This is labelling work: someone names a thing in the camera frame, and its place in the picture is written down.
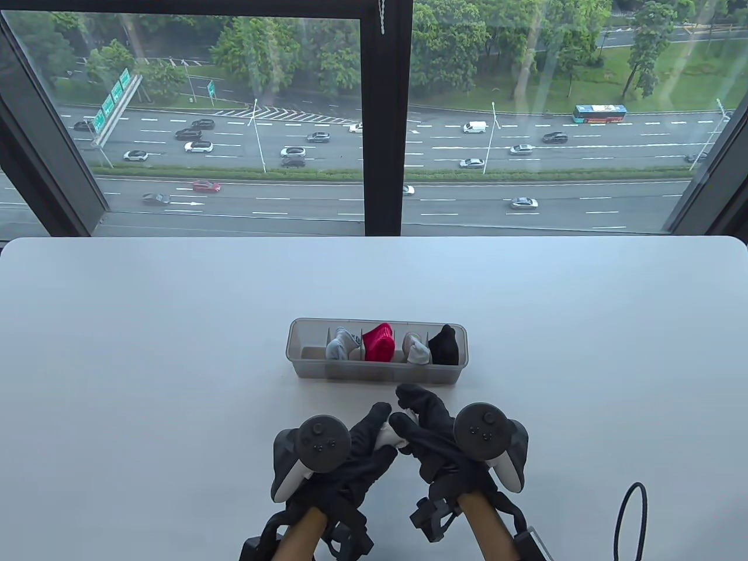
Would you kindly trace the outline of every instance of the cord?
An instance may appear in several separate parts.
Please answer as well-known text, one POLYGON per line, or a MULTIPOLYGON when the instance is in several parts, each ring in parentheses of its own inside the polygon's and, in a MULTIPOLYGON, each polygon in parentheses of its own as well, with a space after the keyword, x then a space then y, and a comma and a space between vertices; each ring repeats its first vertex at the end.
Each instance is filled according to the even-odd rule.
POLYGON ((642 555, 644 553, 644 538, 647 533, 647 490, 643 483, 635 482, 626 491, 626 495, 623 497, 621 508, 618 511, 618 520, 616 521, 616 532, 613 534, 613 561, 619 561, 618 554, 618 538, 621 534, 621 523, 623 522, 623 513, 626 512, 626 506, 631 495, 639 489, 642 494, 642 523, 639 529, 639 544, 637 545, 637 557, 634 561, 642 561, 642 555))

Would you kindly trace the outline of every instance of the folded sock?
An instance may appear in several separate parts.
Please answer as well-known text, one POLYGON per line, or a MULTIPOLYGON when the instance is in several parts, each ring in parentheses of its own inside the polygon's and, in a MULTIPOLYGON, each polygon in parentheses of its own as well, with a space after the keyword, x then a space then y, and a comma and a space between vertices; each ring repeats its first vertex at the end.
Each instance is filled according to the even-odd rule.
POLYGON ((429 347, 423 344, 417 333, 406 333, 402 340, 402 352, 410 364, 428 364, 431 359, 429 347))
POLYGON ((361 346, 361 338, 345 328, 335 330, 335 338, 325 348, 329 361, 347 361, 351 351, 361 346))
POLYGON ((460 349, 457 346, 455 330, 451 325, 445 325, 441 331, 429 341, 429 350, 434 364, 448 364, 457 366, 460 360, 460 349))
POLYGON ((362 336, 364 360, 390 362, 395 356, 395 338, 389 323, 377 325, 362 336))

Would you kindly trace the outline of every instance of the overhead sign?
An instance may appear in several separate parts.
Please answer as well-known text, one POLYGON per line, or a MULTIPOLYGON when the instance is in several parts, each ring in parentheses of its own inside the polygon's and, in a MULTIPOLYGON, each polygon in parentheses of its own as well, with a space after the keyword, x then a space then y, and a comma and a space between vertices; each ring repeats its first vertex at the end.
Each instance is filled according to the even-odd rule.
POLYGON ((107 96, 106 99, 104 99, 104 103, 101 107, 104 110, 104 115, 109 117, 114 110, 114 102, 111 100, 111 96, 107 96))
POLYGON ((119 82, 114 84, 114 87, 111 89, 111 98, 115 103, 119 103, 120 99, 122 99, 122 84, 119 82))
POLYGON ((106 117, 104 117, 104 112, 100 109, 99 112, 96 113, 96 117, 93 118, 93 130, 96 131, 96 134, 101 132, 105 124, 106 117))
POLYGON ((130 84, 130 71, 125 69, 120 74, 120 82, 122 82, 122 87, 127 88, 130 84))

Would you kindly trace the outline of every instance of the storage box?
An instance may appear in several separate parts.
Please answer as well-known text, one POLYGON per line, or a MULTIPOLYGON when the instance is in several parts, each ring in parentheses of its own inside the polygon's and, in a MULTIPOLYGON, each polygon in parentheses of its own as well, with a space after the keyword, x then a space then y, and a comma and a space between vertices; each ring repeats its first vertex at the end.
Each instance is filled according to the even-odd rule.
POLYGON ((373 381, 400 384, 455 384, 462 369, 468 365, 468 333, 465 328, 449 322, 455 330, 459 348, 456 366, 444 364, 409 364, 405 362, 402 340, 409 331, 417 333, 424 344, 441 331, 444 323, 391 322, 374 319, 320 319, 298 318, 293 321, 288 333, 286 357, 293 364, 299 378, 328 380, 373 381), (335 337, 335 330, 345 328, 359 337, 381 323, 393 329, 395 356, 391 362, 365 361, 359 349, 354 350, 347 361, 325 359, 325 348, 335 337))

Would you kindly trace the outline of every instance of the white van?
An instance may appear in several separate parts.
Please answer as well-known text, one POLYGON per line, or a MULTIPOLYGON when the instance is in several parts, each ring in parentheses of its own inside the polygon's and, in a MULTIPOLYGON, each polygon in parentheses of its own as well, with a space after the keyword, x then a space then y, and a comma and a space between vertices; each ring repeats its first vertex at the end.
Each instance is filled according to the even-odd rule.
POLYGON ((462 126, 462 131, 467 134, 469 132, 485 132, 488 128, 488 124, 484 120, 472 120, 462 126))

